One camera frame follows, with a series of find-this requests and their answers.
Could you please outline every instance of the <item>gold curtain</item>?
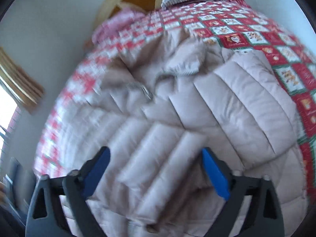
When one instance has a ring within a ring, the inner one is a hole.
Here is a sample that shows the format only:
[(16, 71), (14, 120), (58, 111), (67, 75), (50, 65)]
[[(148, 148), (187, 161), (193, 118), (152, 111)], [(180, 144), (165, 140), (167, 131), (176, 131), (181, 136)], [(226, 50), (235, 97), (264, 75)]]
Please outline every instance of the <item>gold curtain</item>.
[(14, 98), (18, 106), (32, 112), (41, 100), (44, 89), (9, 58), (0, 47), (0, 84)]

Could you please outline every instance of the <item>bed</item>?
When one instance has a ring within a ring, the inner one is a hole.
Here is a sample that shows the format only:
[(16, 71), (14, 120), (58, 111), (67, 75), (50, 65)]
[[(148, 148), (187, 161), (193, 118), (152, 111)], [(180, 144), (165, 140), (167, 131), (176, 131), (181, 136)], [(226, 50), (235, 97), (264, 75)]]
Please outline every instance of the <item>bed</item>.
[[(109, 9), (103, 7), (96, 25), (119, 11), (113, 0)], [(78, 65), (66, 87), (56, 100), (38, 144), (34, 168), (51, 177), (66, 174), (57, 142), (61, 117), (71, 100), (85, 101), (102, 79), (105, 65), (120, 52), (137, 49), (165, 30), (187, 28), (191, 34), (209, 44), (246, 53), (262, 50), (273, 67), (280, 85), (291, 96), (299, 111), (300, 145), (311, 200), (316, 197), (316, 57), (282, 26), (265, 15), (227, 0), (192, 3), (168, 10), (155, 9), (119, 34), (105, 39)]]

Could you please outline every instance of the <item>quilted jacket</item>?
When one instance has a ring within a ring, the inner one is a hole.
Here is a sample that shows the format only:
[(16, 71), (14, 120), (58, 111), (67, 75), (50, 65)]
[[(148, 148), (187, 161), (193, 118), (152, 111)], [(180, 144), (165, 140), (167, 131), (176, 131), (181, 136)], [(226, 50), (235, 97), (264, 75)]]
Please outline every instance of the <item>quilted jacket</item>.
[[(261, 51), (240, 54), (184, 30), (165, 32), (114, 59), (89, 102), (70, 105), (62, 122), (67, 170), (101, 146), (111, 149), (88, 201), (109, 237), (204, 236), (224, 201), (202, 169), (203, 147), (246, 176), (271, 176), (287, 236), (306, 215), (296, 106)], [(66, 201), (64, 210), (80, 236)]]

